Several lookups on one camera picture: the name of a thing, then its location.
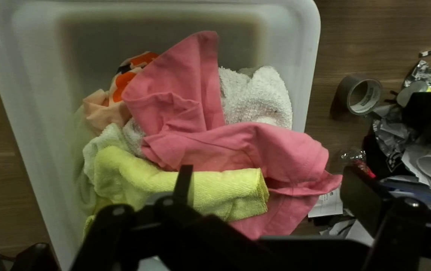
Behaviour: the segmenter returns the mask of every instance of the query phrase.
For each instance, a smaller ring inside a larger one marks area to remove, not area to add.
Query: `laundry basket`
[[[319,17],[311,0],[0,0],[0,95],[61,270],[82,240],[72,115],[112,68],[197,30],[219,35],[225,68],[274,67],[295,131],[305,124]]]

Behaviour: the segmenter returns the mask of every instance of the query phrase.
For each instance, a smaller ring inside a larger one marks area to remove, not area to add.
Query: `metal object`
[[[344,77],[334,94],[331,118],[349,121],[353,116],[366,116],[379,103],[382,86],[375,80],[360,76]]]
[[[408,88],[412,82],[426,82],[431,86],[431,65],[424,61],[418,61],[412,71],[403,82],[403,89]]]

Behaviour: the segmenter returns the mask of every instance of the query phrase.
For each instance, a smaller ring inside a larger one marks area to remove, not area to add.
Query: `cloth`
[[[109,89],[105,92],[102,89],[93,92],[82,100],[84,116],[91,127],[93,133],[97,136],[108,124],[115,124],[120,128],[129,119],[129,112],[121,103],[121,94],[129,82],[153,59],[155,53],[144,52],[138,56],[129,58],[117,70],[112,77]]]
[[[112,77],[108,95],[111,103],[121,101],[121,94],[127,83],[153,59],[156,58],[152,52],[144,52],[141,55],[132,56],[123,61],[117,70],[117,74]]]
[[[129,112],[123,103],[109,103],[109,95],[103,91],[96,91],[82,100],[84,119],[97,136],[109,124],[115,124],[120,128],[129,119]]]
[[[289,235],[317,196],[340,184],[340,177],[323,171],[328,154],[319,143],[305,134],[265,124],[150,136],[144,140],[143,154],[167,171],[180,164],[192,164],[195,171],[260,167],[271,192],[269,210],[233,225],[253,240]]]
[[[130,149],[130,152],[136,157],[144,158],[144,155],[141,154],[141,143],[143,143],[143,131],[139,130],[139,127],[133,122],[133,119],[129,119],[126,122],[126,125],[121,130],[123,137]]]
[[[213,32],[194,34],[126,86],[121,98],[146,134],[141,151],[165,171],[260,167],[269,210],[233,226],[248,238],[289,235],[340,177],[325,172],[326,151],[305,134],[266,124],[222,127],[215,47]]]
[[[109,124],[97,137],[91,139],[82,148],[82,174],[90,181],[94,180],[94,157],[108,146],[118,146],[120,149],[127,151],[121,131],[115,124]]]
[[[224,125],[219,104],[215,32],[197,32],[147,65],[129,82],[121,100],[147,136]]]
[[[289,94],[274,68],[263,67],[251,79],[224,68],[218,76],[227,124],[262,122],[290,130]]]
[[[94,158],[93,189],[109,204],[127,204],[135,211],[173,193],[177,172],[162,172],[117,146]],[[215,214],[224,222],[266,211],[268,190],[259,169],[194,172],[189,202],[200,214]]]

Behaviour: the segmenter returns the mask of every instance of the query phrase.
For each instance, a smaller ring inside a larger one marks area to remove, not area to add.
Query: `brown surface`
[[[431,49],[431,0],[317,0],[322,35],[307,133],[331,152],[358,146],[366,121],[332,122],[328,107],[344,74],[400,85],[420,50]],[[0,103],[0,252],[46,241],[31,189]]]

